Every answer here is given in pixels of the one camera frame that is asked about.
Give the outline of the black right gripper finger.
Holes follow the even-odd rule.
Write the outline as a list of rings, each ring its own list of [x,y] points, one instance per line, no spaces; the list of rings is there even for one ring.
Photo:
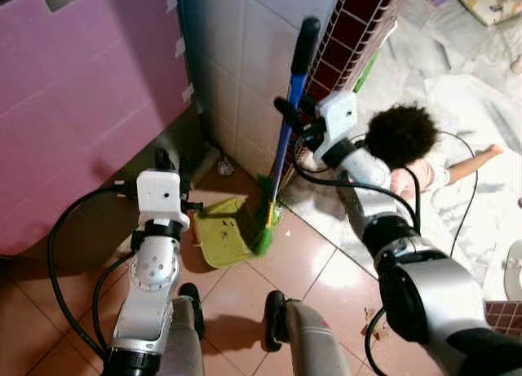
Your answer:
[[[276,97],[273,107],[282,115],[285,126],[291,131],[303,131],[308,126],[308,117],[297,104],[292,104],[286,97]]]

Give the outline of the blue handled green broom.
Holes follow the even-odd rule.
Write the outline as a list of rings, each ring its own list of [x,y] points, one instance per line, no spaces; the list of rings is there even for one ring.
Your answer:
[[[313,56],[316,54],[316,45],[320,37],[321,22],[315,15],[309,15],[302,21],[301,29],[294,45],[294,53],[290,63],[290,88],[285,97],[290,103],[290,112],[297,112],[299,101],[303,97],[303,90],[310,71]],[[286,160],[288,144],[290,143],[292,127],[285,120],[281,122],[279,138],[277,138],[276,155],[273,158],[271,171],[269,171],[268,190],[263,215],[260,219],[260,231],[254,241],[254,257],[264,256],[273,243],[273,230],[276,226],[277,194],[282,182],[283,165]]]

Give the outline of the green dustpan with red handle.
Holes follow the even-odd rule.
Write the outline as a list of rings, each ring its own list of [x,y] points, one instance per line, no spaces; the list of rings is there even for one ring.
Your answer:
[[[255,209],[246,196],[224,198],[193,217],[195,245],[215,269],[259,259],[272,248],[281,219],[278,205],[262,203]]]

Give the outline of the white and green plastic toy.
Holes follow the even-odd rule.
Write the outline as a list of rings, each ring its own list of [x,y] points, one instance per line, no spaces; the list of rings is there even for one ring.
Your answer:
[[[387,44],[388,38],[396,31],[396,29],[398,29],[398,25],[398,21],[392,21],[391,27],[389,27],[387,32],[384,33],[382,40],[376,47],[376,51],[374,51],[374,53],[370,56],[369,62],[366,63],[365,69],[363,69],[361,75],[359,75],[359,77],[355,81],[355,84],[352,86],[353,93],[361,92],[361,89],[365,85],[366,81],[368,81],[370,70],[373,69],[376,60],[379,58],[381,49],[385,47],[385,44]]]

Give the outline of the curly haired small child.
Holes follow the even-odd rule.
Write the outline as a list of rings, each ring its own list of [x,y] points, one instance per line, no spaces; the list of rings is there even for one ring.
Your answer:
[[[434,153],[439,137],[440,131],[425,108],[394,105],[369,120],[365,147],[391,170],[388,189],[407,201],[419,193],[455,184],[504,153],[501,146],[492,144],[474,157],[446,166]]]

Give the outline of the pink sheet on fridge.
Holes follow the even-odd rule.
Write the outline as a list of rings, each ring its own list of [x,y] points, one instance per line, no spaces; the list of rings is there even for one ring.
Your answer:
[[[0,257],[190,105],[179,0],[0,2]]]

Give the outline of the grey robot left leg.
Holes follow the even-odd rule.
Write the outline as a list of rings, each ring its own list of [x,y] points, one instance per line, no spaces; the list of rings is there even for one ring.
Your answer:
[[[183,283],[171,305],[169,335],[157,376],[204,376],[201,340],[205,320],[198,288],[193,283]]]

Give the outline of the grey robot leg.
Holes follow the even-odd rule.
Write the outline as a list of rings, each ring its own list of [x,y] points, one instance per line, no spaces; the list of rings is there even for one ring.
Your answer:
[[[201,340],[205,320],[198,288],[193,283],[183,283],[171,305],[169,335],[157,376],[204,376]]]
[[[266,352],[290,346],[294,376],[353,376],[334,331],[313,307],[285,297],[279,290],[266,294],[262,345]]]

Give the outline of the white round plastic lid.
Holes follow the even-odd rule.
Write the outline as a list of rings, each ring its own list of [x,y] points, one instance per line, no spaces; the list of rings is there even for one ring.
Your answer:
[[[503,264],[504,293],[508,301],[522,301],[522,241],[512,243]]]

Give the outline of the grey robot right leg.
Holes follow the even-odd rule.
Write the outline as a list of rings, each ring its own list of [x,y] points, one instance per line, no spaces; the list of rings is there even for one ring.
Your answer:
[[[279,290],[266,294],[262,345],[266,352],[290,346],[294,376],[353,376],[334,331],[313,307],[285,297]]]

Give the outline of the cream patterned pillow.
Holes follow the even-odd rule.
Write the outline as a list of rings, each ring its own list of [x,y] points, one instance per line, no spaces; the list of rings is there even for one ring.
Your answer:
[[[522,0],[458,0],[480,23],[492,26],[511,20],[522,10]]]

